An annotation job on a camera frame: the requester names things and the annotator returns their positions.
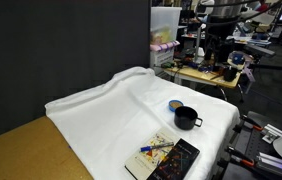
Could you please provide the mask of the orange handled clamp near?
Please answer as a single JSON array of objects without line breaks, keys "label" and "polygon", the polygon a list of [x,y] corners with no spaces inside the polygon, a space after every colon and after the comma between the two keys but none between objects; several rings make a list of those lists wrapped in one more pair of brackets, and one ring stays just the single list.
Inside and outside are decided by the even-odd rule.
[{"label": "orange handled clamp near", "polygon": [[217,162],[218,166],[222,168],[226,168],[229,163],[232,163],[251,171],[257,169],[256,166],[257,162],[255,160],[249,158],[239,150],[235,149],[233,146],[227,146],[224,149],[224,151],[229,154],[229,158],[228,159],[221,158]]}]

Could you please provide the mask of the clear plastic storage bin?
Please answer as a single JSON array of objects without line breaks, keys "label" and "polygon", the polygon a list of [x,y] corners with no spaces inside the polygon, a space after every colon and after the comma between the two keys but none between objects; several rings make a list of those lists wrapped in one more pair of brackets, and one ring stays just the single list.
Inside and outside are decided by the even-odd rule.
[{"label": "clear plastic storage bin", "polygon": [[150,20],[150,67],[156,69],[162,63],[173,60],[180,7],[152,7]]}]

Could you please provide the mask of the orange handled clamp far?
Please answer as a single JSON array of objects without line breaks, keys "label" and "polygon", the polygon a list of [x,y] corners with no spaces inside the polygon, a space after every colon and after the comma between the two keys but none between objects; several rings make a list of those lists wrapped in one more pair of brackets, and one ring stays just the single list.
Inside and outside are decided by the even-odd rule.
[{"label": "orange handled clamp far", "polygon": [[247,115],[241,115],[240,119],[250,123],[254,129],[258,130],[258,131],[262,131],[263,127],[261,125],[259,125],[257,122],[255,122],[253,119],[249,118]]}]

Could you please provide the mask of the small aluminium bracket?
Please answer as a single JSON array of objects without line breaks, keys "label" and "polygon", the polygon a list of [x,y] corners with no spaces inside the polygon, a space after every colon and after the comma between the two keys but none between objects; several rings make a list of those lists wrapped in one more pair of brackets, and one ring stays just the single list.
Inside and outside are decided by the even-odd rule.
[{"label": "small aluminium bracket", "polygon": [[282,137],[282,131],[271,124],[267,124],[261,131],[261,134],[263,135],[262,139],[268,144],[271,144],[277,138]]}]

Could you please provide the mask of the white tablecloth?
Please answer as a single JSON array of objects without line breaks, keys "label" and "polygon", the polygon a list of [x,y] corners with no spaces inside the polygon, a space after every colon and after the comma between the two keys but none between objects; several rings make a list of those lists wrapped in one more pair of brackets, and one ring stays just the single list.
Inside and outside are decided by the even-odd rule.
[{"label": "white tablecloth", "polygon": [[[195,109],[203,124],[189,131],[177,128],[168,107],[171,100]],[[236,106],[161,79],[143,67],[117,73],[105,84],[45,108],[95,180],[132,180],[125,161],[162,127],[200,150],[185,179],[208,180],[239,122]]]}]

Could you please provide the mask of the grey pen with blue cap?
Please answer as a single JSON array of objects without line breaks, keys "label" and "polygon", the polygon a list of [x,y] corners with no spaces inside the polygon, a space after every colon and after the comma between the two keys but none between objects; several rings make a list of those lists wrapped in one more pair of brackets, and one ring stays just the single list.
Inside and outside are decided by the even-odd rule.
[{"label": "grey pen with blue cap", "polygon": [[160,148],[170,147],[170,146],[174,146],[174,143],[168,142],[168,143],[163,143],[163,144],[158,144],[158,145],[141,147],[140,152],[145,152],[145,151],[150,151],[150,150],[153,150],[153,149],[160,149]]}]

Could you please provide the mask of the orange handled clamp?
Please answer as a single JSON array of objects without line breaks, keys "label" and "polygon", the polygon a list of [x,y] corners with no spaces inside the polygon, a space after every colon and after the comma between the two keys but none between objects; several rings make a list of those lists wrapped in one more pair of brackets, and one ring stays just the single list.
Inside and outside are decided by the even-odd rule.
[{"label": "orange handled clamp", "polygon": [[224,151],[229,154],[229,158],[228,159],[221,158],[217,162],[218,166],[222,168],[226,168],[229,163],[232,163],[251,171],[257,169],[256,166],[257,162],[255,160],[249,158],[239,150],[235,149],[233,146],[227,146],[224,149]]},{"label": "orange handled clamp", "polygon": [[240,119],[250,123],[254,129],[258,130],[258,131],[262,131],[263,127],[261,125],[259,125],[257,122],[255,122],[253,119],[249,118],[247,115],[241,115]]}]

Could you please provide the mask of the dark grey curtain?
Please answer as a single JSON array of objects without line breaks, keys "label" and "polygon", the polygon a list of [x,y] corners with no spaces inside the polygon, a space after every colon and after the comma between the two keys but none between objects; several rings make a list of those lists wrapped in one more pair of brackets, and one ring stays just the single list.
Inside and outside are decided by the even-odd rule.
[{"label": "dark grey curtain", "polygon": [[151,0],[0,0],[0,134],[149,64]]}]

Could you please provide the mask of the blue bowl of cereal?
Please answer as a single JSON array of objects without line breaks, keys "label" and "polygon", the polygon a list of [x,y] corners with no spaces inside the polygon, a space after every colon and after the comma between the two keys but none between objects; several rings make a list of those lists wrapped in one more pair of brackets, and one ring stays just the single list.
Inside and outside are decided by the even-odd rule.
[{"label": "blue bowl of cereal", "polygon": [[174,112],[178,107],[181,107],[183,103],[179,100],[170,100],[168,103],[169,109]]}]

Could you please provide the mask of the black perforated mounting board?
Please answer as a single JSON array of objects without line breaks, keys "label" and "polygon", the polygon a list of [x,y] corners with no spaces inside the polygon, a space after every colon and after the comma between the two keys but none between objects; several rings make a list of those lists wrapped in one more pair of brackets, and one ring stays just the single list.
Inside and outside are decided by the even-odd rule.
[{"label": "black perforated mounting board", "polygon": [[[256,162],[258,162],[257,155],[260,152],[282,159],[272,145],[261,139],[261,133],[253,129],[244,128],[234,148]],[[282,180],[282,176],[259,169],[258,167],[256,170],[251,171],[229,163],[223,171],[222,180]]]}]

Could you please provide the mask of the aluminium extrusion rail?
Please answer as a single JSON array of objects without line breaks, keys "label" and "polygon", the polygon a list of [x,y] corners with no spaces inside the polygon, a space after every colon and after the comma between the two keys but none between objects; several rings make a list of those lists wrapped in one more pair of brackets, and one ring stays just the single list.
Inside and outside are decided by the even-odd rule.
[{"label": "aluminium extrusion rail", "polygon": [[258,162],[256,166],[259,169],[282,176],[282,159],[270,156],[262,152],[257,155],[257,159]]}]

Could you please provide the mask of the cluttered wooden desk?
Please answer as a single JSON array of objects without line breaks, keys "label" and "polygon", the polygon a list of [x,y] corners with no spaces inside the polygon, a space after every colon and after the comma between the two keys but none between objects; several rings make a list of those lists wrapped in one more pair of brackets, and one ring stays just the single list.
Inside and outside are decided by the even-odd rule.
[{"label": "cluttered wooden desk", "polygon": [[198,83],[215,86],[221,91],[225,101],[227,101],[227,96],[224,91],[225,88],[238,89],[240,93],[240,101],[244,101],[243,90],[238,83],[241,75],[240,72],[238,72],[236,77],[230,82],[225,81],[222,76],[218,76],[216,73],[200,72],[197,69],[188,66],[183,66],[182,68],[166,68],[164,69],[164,72],[170,75],[178,85],[181,85],[183,80],[188,80],[191,81],[194,86]]}]

